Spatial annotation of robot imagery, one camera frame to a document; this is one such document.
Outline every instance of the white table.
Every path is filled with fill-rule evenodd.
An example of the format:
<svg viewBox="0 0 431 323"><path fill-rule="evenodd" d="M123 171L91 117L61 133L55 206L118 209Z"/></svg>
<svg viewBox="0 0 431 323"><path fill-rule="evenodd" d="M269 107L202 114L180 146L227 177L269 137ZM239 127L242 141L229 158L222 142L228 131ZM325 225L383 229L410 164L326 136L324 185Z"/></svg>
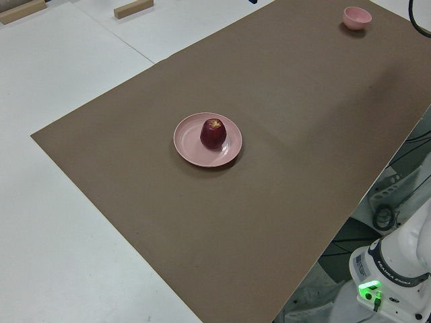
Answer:
<svg viewBox="0 0 431 323"><path fill-rule="evenodd" d="M155 0L116 20L127 2L52 0L0 26L0 322L200 322L30 134L271 1ZM405 16L407 0L375 2Z"/></svg>

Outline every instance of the wooden bar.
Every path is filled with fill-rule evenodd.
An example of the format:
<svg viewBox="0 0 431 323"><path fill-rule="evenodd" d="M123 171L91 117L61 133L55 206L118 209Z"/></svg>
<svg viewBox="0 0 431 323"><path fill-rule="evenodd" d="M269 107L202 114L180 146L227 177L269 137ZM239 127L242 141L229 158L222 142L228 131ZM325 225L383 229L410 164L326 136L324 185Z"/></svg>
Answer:
<svg viewBox="0 0 431 323"><path fill-rule="evenodd" d="M150 8L154 5L154 0L137 0L114 9L114 15L118 19L133 15L138 11Z"/></svg>
<svg viewBox="0 0 431 323"><path fill-rule="evenodd" d="M5 25L45 8L46 3L44 0L33 0L29 3L19 5L16 8L0 13L0 22Z"/></svg>

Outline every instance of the brown paper sheet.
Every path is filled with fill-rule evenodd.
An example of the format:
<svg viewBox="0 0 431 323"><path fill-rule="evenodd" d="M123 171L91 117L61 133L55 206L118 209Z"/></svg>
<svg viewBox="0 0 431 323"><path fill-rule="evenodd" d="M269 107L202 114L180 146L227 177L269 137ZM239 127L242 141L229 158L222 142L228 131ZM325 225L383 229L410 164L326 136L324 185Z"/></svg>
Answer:
<svg viewBox="0 0 431 323"><path fill-rule="evenodd" d="M355 4L275 1L32 136L205 323L270 323L431 102L431 42ZM203 111L227 166L174 148Z"/></svg>

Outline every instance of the bowl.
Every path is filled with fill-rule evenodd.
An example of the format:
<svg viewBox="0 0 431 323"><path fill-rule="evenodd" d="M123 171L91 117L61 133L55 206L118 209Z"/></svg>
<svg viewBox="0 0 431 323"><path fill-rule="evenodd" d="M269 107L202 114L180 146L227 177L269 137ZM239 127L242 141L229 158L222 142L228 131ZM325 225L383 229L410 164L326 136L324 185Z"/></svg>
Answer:
<svg viewBox="0 0 431 323"><path fill-rule="evenodd" d="M343 13L343 23L350 30L364 29L371 22L371 14L359 7L347 7Z"/></svg>

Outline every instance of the pink plate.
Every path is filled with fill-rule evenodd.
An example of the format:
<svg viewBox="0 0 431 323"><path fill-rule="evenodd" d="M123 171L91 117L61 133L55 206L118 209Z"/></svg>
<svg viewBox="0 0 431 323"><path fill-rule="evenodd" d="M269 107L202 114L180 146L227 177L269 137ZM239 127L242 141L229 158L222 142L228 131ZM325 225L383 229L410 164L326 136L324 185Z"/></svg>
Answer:
<svg viewBox="0 0 431 323"><path fill-rule="evenodd" d="M201 143L203 123L211 118L220 119L226 128L226 140L216 150ZM174 132L174 144L179 154L188 162L202 167L217 167L230 162L241 150L240 129L231 120L216 113L192 114L179 123Z"/></svg>

